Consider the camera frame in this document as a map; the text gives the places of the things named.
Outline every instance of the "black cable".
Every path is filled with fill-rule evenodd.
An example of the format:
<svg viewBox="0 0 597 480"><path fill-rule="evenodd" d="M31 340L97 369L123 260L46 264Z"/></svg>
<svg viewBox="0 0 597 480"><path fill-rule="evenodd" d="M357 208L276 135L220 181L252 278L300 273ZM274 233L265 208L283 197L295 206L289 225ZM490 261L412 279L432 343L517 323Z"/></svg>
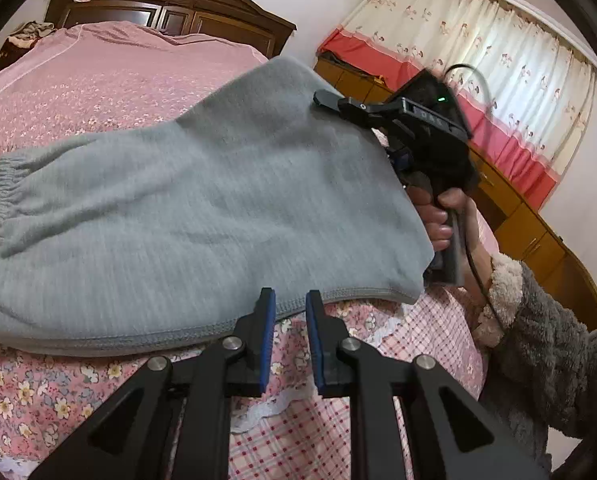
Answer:
<svg viewBox="0 0 597 480"><path fill-rule="evenodd" d="M485 124L487 129L485 132L485 142L483 143L483 150L485 151L485 153L488 153L489 138L491 137L491 127L493 126L492 115L491 115L491 108L492 108L493 104L491 102L491 95L489 94L489 85L487 84L487 80L486 80L485 76L483 75L483 73L480 72L480 70L478 70L475 66L472 66L467 63L456 63L456 64L453 64L452 66L448 67L448 69L446 69L445 73L443 74L443 82L446 83L445 80L447 79L447 74L449 72L451 72L452 70L456 70L457 68L467 68L469 70L472 70L477 75L478 79L480 79L480 81L483 85L483 94L485 95L485 102L487 103L487 109L485 110L485 113L483 114L483 117L481 118L479 123L474 127L474 130L476 130L485 119L488 120L487 123ZM488 291L485 289L485 285L483 285L483 280L481 280L481 277L478 274L478 271L476 270L476 265L474 264L473 258L472 258L472 252L469 250L469 245L467 243L467 226L465 225L465 214L461 215L461 220L463 223L463 225L462 225L463 243L465 245L465 254L467 256L467 263L469 264L469 268L472 271L472 274L476 280L476 283L478 283L478 287L481 289L482 295L485 297L486 306L489 306L489 308L491 309L491 312L494 314L494 317L496 318L496 322L498 323L499 327L501 328L503 335L505 335L505 327L504 327L502 320L499 317L498 313L496 312L493 305L489 301Z"/></svg>
<svg viewBox="0 0 597 480"><path fill-rule="evenodd" d="M456 64L453 64L450 67L448 67L445 70L445 73L443 74L443 82L446 82L445 80L447 79L447 74L452 72L453 70L456 70L457 68L467 68L467 69L471 70L473 73L476 74L477 78L480 79L480 81L483 85L483 94L485 95L485 102L487 103L487 108L485 109L485 113L483 114L483 117L481 118L480 121L478 121L478 124L473 129L477 130L481 126L483 121L485 121L485 119L488 120L488 122L486 123L487 130L485 132L485 142L483 143L483 151L485 153L488 153L489 139L491 138L491 127L493 126L493 120L492 120L492 114L491 114L491 109L493 107L493 103L491 102L491 94L489 93L489 85L487 84L487 80L486 80L485 76L483 75L483 73L480 70L478 70L475 66L472 66L467 63L456 63Z"/></svg>

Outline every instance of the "metal bolt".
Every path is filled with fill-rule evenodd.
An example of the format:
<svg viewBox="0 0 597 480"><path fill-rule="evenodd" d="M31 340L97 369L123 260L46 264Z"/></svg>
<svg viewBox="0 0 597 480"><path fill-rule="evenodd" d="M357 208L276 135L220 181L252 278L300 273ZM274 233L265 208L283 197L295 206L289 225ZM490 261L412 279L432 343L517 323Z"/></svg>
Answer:
<svg viewBox="0 0 597 480"><path fill-rule="evenodd" d="M423 354L416 357L416 364L425 370L431 370L436 366L436 360L431 355Z"/></svg>
<svg viewBox="0 0 597 480"><path fill-rule="evenodd" d="M161 370L165 370L166 366L167 359L164 358L162 355L150 357L149 361L147 362L147 368L149 368L153 372L160 372Z"/></svg>
<svg viewBox="0 0 597 480"><path fill-rule="evenodd" d="M341 341L341 346L345 350L349 350L350 352L355 352L360 348L360 341L355 337L346 337Z"/></svg>
<svg viewBox="0 0 597 480"><path fill-rule="evenodd" d="M225 350L238 350L241 346L243 346L241 338L235 335L230 335L223 339L223 348Z"/></svg>

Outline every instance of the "curtain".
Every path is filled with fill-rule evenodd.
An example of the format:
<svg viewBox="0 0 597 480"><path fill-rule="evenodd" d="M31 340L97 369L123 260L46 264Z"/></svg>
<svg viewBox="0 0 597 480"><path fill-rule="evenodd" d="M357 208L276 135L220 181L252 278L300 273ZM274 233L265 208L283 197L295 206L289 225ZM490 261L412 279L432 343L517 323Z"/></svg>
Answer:
<svg viewBox="0 0 597 480"><path fill-rule="evenodd" d="M595 72L549 32L492 0L364 0L320 47L396 90L421 68L448 75L473 142L540 208L585 131ZM488 107L492 118L481 120Z"/></svg>

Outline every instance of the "red curtain trim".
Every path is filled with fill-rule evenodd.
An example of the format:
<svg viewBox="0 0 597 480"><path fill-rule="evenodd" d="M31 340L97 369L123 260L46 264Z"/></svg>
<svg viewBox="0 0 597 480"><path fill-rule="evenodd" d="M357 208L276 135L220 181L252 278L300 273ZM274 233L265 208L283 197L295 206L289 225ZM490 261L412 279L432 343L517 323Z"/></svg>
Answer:
<svg viewBox="0 0 597 480"><path fill-rule="evenodd" d="M387 87L394 91L423 69L415 57L382 48L371 38L341 27L334 30L319 47L319 52L324 50L371 75L383 76ZM527 202L539 209L560 176L548 167L544 156L536 153L533 144L522 139L520 132L508 134L510 126L498 118L482 121L485 107L468 91L461 91L458 101L472 128L472 142L485 151L489 160L507 176Z"/></svg>

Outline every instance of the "bed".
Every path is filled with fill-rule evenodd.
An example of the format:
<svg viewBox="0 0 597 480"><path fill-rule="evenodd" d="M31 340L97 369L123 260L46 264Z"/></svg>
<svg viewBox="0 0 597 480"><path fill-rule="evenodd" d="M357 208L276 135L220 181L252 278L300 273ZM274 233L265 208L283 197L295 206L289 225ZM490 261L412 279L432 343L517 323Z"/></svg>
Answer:
<svg viewBox="0 0 597 480"><path fill-rule="evenodd" d="M46 19L61 29L0 73L0 154L171 120L280 54L295 30L251 0L51 0ZM497 250L486 222L479 225L486 247ZM465 321L469 301L462 290L433 287L414 306L363 300L327 310L386 355L434 355L478 396L486 361ZM146 359L57 358L0 346L0 471L27 478ZM346 476L348 405L315 395L304 317L275 326L272 363L264 397L234 401L230 477Z"/></svg>

